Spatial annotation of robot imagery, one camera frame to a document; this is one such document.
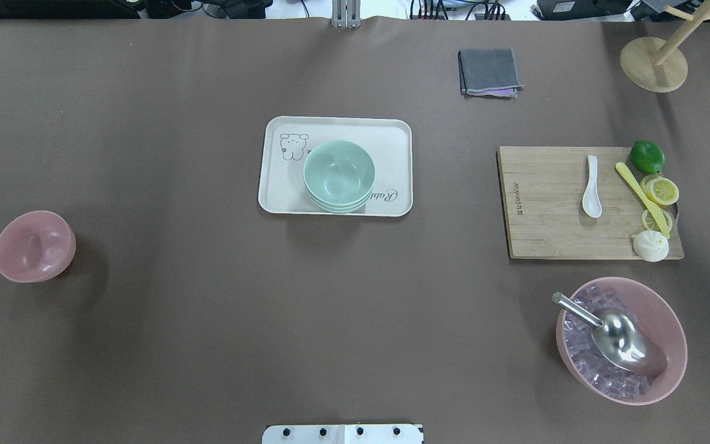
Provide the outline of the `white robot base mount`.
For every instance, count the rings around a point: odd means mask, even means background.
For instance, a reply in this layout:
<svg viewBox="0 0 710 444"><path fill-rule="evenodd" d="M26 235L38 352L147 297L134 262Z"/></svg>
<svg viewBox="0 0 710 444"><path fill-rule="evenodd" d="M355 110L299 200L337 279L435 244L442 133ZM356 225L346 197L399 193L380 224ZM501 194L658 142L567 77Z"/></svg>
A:
<svg viewBox="0 0 710 444"><path fill-rule="evenodd" d="M416 424L302 424L266 427L262 443L423 443Z"/></svg>

